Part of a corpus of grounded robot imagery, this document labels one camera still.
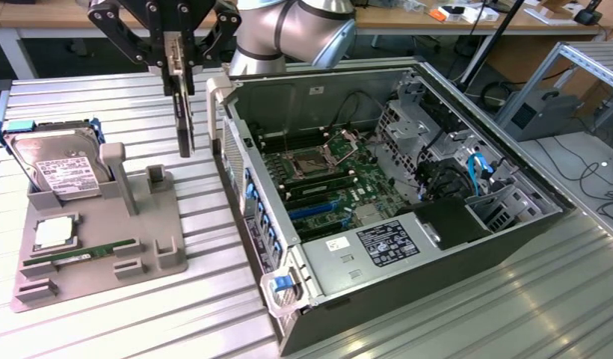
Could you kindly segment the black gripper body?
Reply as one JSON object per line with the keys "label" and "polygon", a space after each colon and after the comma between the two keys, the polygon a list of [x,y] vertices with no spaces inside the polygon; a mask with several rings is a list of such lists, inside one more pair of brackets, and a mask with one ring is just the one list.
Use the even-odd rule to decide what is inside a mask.
{"label": "black gripper body", "polygon": [[217,1],[120,0],[118,3],[152,36],[162,33],[193,34]]}

